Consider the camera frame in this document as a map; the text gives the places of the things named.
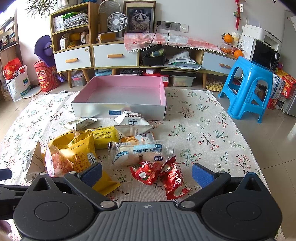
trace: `cat portrait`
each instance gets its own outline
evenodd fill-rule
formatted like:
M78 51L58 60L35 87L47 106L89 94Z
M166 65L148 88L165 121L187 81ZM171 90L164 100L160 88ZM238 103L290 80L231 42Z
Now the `cat portrait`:
M149 33L150 32L150 18L151 12L144 12L142 10L130 11L129 32Z

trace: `microwave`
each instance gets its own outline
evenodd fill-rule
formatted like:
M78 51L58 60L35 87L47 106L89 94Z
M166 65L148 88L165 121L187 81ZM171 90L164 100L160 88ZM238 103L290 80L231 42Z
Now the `microwave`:
M247 60L262 65L271 71L276 71L280 53L267 44L241 34L238 40L238 49L243 52Z

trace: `wooden drawer handle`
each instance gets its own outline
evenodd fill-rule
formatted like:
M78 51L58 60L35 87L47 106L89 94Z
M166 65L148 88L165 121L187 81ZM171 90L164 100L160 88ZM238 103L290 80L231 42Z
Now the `wooden drawer handle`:
M108 54L108 58L122 58L123 54Z
M73 59L67 59L66 60L66 63L74 63L74 62L77 62L78 61L78 58L73 58Z
M231 69L231 67L229 65L226 64L219 64L221 67L226 68L226 69Z

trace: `metal screw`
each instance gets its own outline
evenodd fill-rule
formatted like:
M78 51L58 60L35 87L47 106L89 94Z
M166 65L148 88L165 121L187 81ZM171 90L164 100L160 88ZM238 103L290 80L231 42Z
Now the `metal screw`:
M113 207L113 206L115 205L115 203L112 202L112 201L102 201L102 202L100 203L100 205L101 205L101 207L103 207L103 208L110 208L110 207Z
M195 203L192 201L183 201L181 202L181 207L183 208L192 208L195 206Z

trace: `framed picture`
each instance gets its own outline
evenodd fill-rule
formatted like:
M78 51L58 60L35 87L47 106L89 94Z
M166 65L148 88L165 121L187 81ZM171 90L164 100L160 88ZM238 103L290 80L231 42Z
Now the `framed picture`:
M153 33L156 1L123 1L127 33Z

